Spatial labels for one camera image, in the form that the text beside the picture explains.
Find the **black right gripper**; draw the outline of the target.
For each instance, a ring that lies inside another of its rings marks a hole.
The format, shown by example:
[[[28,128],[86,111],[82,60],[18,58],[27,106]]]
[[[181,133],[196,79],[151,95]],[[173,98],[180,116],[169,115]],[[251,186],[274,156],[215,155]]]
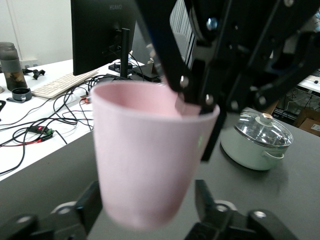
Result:
[[[196,37],[191,70],[182,60],[170,16],[174,0],[137,0],[150,56],[176,93],[183,116],[193,105],[263,110],[320,66],[317,0],[188,0]]]

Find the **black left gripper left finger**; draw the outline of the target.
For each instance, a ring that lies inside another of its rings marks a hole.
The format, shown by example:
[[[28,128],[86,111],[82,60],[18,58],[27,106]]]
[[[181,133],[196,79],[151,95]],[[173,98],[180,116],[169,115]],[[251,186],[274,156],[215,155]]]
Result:
[[[47,217],[24,213],[0,226],[2,240],[86,240],[100,212],[102,200],[94,181],[77,201],[58,205]]]

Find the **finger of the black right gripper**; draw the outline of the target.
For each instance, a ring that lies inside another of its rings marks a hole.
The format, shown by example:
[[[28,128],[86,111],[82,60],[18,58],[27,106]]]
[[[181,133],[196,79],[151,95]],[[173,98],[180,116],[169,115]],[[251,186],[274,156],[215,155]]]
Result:
[[[227,113],[223,103],[223,82],[227,65],[218,60],[212,60],[204,68],[201,83],[199,84],[197,100],[201,106],[201,114],[212,113],[219,108],[219,113],[209,140],[201,157],[202,162],[209,162],[212,152],[217,144],[220,132],[225,123]]]

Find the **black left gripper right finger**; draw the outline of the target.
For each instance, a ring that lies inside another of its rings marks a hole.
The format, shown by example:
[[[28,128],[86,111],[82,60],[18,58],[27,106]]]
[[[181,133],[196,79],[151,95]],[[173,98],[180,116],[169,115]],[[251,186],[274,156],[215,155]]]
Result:
[[[195,206],[199,221],[186,240],[296,240],[272,212],[253,209],[243,215],[229,201],[214,200],[202,179],[195,180]]]

